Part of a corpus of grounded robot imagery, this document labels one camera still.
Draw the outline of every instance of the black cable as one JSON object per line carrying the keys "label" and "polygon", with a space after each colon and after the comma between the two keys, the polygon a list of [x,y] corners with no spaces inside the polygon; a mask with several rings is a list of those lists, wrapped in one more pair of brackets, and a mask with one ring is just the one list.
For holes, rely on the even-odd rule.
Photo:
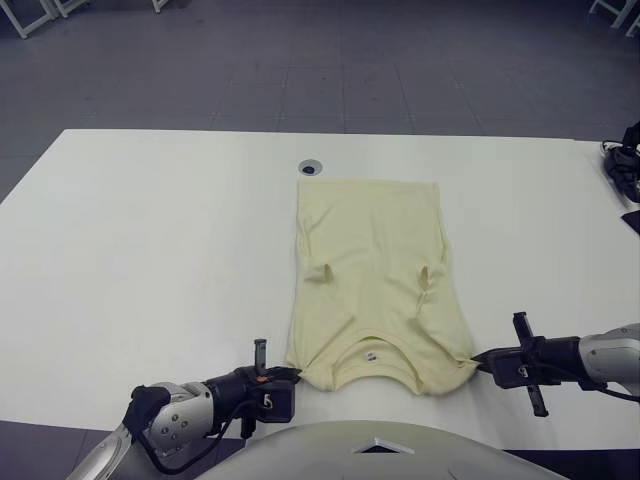
{"label": "black cable", "polygon": [[[538,367],[538,368],[546,368],[548,370],[555,370],[556,372],[561,373],[562,375],[574,378],[576,382],[584,382],[584,379],[580,378],[575,373],[570,372],[568,370],[565,370],[564,368],[556,367],[555,365],[551,365],[549,363],[538,363],[538,364],[536,364],[536,367]],[[640,403],[640,397],[636,397],[635,395],[629,395],[629,394],[626,394],[626,393],[616,392],[615,390],[609,390],[608,388],[597,387],[596,386],[597,385],[596,382],[593,382],[593,385],[594,385],[594,390],[596,392],[604,393],[605,395],[610,395],[610,396],[616,397],[616,398],[621,398],[622,400],[628,400],[630,402]]]}
{"label": "black cable", "polygon": [[191,460],[189,460],[188,462],[176,468],[169,468],[166,465],[163,465],[163,463],[160,461],[158,456],[155,454],[153,447],[149,444],[149,440],[147,440],[147,437],[144,436],[144,433],[141,432],[140,437],[137,438],[136,440],[140,441],[140,444],[144,447],[144,450],[147,452],[147,456],[149,457],[149,460],[151,460],[151,463],[153,463],[153,466],[156,467],[158,471],[160,471],[161,473],[164,473],[165,475],[178,475],[179,473],[184,472],[187,468],[189,468],[194,463],[199,462],[204,457],[209,455],[209,453],[211,453],[213,449],[216,448],[222,441],[222,437],[224,437],[224,434],[227,432],[227,429],[229,428],[229,425],[231,425],[233,418],[240,412],[242,408],[247,407],[252,403],[253,403],[252,400],[246,400],[244,402],[239,403],[236,406],[236,408],[233,409],[233,411],[231,412],[231,415],[229,415],[229,420],[226,421],[226,423],[224,424],[224,427],[222,427],[222,429],[220,430],[220,433],[216,436],[213,442],[211,442],[211,444],[207,448],[202,450],[202,452],[200,452],[198,455],[193,457]]}
{"label": "black cable", "polygon": [[596,388],[596,390],[600,393],[604,393],[605,395],[611,395],[612,397],[629,400],[630,402],[640,403],[640,397],[636,397],[634,395],[616,392],[615,390],[609,390],[608,388]]}

